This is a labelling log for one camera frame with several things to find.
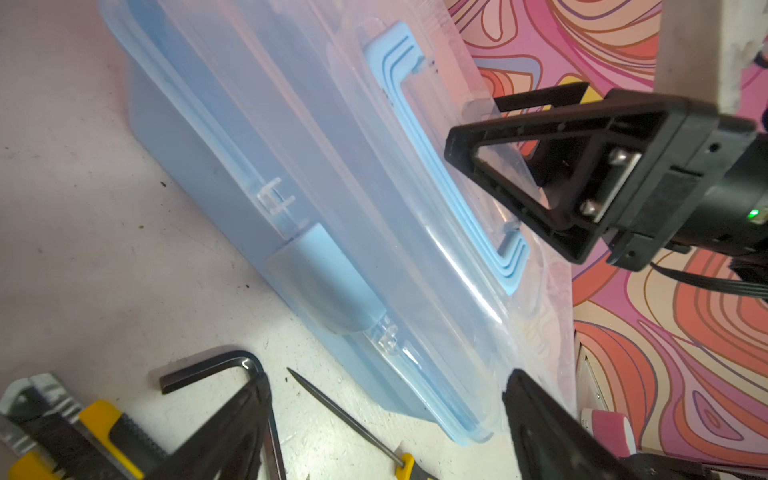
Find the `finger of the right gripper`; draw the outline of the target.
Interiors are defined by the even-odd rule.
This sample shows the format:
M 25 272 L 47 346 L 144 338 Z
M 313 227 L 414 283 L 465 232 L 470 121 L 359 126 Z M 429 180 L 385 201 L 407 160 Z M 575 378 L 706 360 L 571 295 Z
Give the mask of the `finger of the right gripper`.
M 544 106 L 557 108 L 576 105 L 582 101 L 589 87 L 588 82 L 574 82 L 497 97 L 495 104 L 501 113 Z
M 645 146 L 631 117 L 644 110 L 637 98 L 611 98 L 459 125 L 444 157 L 566 260 L 582 263 L 615 227 Z M 525 164 L 539 197 L 481 152 L 524 141 L 536 143 Z

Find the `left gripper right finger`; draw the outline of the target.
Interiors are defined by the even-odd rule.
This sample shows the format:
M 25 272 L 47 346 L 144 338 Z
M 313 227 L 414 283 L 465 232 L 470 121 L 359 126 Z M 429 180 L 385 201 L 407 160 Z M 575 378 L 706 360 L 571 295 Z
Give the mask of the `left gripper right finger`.
M 530 375 L 516 369 L 502 394 L 523 479 L 634 479 Z

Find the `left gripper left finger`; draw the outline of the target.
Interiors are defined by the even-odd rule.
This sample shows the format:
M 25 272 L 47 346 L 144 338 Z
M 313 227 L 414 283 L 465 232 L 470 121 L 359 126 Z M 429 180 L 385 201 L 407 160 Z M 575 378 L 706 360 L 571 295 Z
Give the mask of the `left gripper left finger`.
M 272 393 L 257 373 L 149 479 L 256 479 L 267 433 Z

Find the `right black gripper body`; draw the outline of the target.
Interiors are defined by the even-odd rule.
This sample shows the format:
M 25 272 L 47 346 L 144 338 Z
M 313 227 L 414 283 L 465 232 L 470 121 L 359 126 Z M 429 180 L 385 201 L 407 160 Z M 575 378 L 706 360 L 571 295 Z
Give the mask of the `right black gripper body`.
M 609 264 L 639 271 L 662 249 L 700 248 L 730 258 L 735 272 L 766 271 L 766 133 L 707 102 L 620 89 L 605 99 L 640 102 L 643 111 L 613 125 L 646 143 L 634 168 L 641 184 L 613 201 Z

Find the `blue plastic tool box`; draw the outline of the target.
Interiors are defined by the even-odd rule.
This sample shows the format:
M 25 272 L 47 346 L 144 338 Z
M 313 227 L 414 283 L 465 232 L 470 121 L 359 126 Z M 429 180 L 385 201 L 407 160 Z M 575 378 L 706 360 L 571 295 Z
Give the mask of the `blue plastic tool box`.
M 515 369 L 577 411 L 571 267 L 443 158 L 499 110 L 441 1 L 103 1 L 130 126 L 381 407 L 460 444 Z

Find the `large black hex key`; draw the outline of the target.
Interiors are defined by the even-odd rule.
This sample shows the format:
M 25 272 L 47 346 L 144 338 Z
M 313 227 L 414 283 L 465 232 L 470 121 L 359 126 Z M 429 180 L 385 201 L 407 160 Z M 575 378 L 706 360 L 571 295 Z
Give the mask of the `large black hex key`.
M 266 374 L 260 360 L 254 354 L 245 350 L 230 350 L 215 354 L 196 363 L 190 363 L 179 370 L 161 376 L 159 387 L 162 394 L 170 395 L 199 382 L 211 383 L 214 377 L 227 374 L 239 379 L 240 383 L 236 388 L 230 389 L 231 395 L 224 401 L 223 406 L 257 373 Z M 211 417 L 222 406 L 216 409 Z M 256 479 L 286 479 L 288 477 L 272 403 L 268 417 L 267 433 L 261 450 L 261 462 L 259 476 Z

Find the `yellow black screwdriver right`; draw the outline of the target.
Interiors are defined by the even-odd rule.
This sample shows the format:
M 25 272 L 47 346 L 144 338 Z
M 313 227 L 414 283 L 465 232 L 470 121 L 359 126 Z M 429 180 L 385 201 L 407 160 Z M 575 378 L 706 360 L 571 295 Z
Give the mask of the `yellow black screwdriver right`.
M 398 454 L 384 444 L 378 437 L 370 432 L 351 414 L 338 405 L 333 399 L 322 392 L 318 387 L 312 384 L 304 376 L 295 370 L 288 368 L 287 371 L 294 380 L 302 386 L 312 397 L 328 409 L 333 415 L 344 422 L 355 433 L 357 433 L 366 442 L 373 445 L 376 449 L 387 456 L 395 466 L 395 478 L 399 480 L 437 480 L 438 477 L 425 470 L 410 453 Z

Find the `yellow black utility knife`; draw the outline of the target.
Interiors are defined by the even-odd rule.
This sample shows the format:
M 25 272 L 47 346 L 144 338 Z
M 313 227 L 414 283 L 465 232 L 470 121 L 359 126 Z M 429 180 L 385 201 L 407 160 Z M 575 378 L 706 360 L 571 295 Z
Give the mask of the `yellow black utility knife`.
M 51 373 L 9 384 L 1 443 L 17 457 L 9 479 L 143 479 L 168 457 L 115 405 L 84 406 Z

